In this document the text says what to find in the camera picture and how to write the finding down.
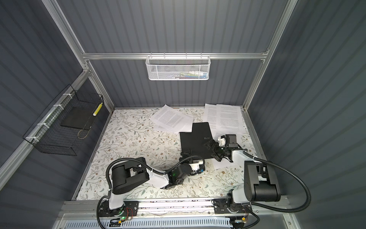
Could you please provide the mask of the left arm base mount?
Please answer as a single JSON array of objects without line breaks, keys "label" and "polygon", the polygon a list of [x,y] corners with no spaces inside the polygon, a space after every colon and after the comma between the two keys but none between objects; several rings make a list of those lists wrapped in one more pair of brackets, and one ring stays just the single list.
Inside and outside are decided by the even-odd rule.
[{"label": "left arm base mount", "polygon": [[110,209],[109,202],[104,200],[98,207],[98,215],[100,217],[135,217],[138,209],[138,201],[127,201],[121,207]]}]

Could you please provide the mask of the black file folder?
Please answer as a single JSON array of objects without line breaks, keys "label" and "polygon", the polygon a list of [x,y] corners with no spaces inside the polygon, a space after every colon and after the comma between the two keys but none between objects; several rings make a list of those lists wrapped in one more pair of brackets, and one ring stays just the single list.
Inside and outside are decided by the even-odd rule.
[{"label": "black file folder", "polygon": [[192,156],[200,156],[203,159],[211,159],[211,153],[204,144],[213,139],[208,122],[193,123],[192,131],[179,133],[182,153]]}]

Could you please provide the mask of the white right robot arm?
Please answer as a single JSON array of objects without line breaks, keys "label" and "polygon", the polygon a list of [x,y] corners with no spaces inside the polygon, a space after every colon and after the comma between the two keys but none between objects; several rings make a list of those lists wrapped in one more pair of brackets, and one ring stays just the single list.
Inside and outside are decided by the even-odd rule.
[{"label": "white right robot arm", "polygon": [[219,143],[211,140],[205,143],[205,148],[216,161],[220,162],[223,158],[227,158],[231,163],[244,169],[243,184],[230,190],[227,195],[228,206],[249,202],[278,202],[281,199],[273,166],[259,161],[235,142]]}]

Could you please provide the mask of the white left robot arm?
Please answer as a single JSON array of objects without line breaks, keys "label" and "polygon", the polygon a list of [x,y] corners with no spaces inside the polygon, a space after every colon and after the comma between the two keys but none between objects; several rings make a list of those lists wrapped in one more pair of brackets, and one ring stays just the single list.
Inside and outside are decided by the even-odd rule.
[{"label": "white left robot arm", "polygon": [[193,168],[188,163],[179,163],[168,171],[160,171],[150,167],[144,157],[126,157],[113,161],[105,174],[108,207],[116,210],[124,206],[126,194],[135,188],[145,183],[158,189],[174,188],[193,174]]}]

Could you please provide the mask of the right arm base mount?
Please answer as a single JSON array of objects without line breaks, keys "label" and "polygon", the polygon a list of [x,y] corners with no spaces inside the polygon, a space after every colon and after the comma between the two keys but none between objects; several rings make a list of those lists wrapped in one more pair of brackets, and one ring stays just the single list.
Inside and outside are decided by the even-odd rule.
[{"label": "right arm base mount", "polygon": [[248,214],[252,206],[237,204],[227,198],[215,198],[211,200],[215,214]]}]

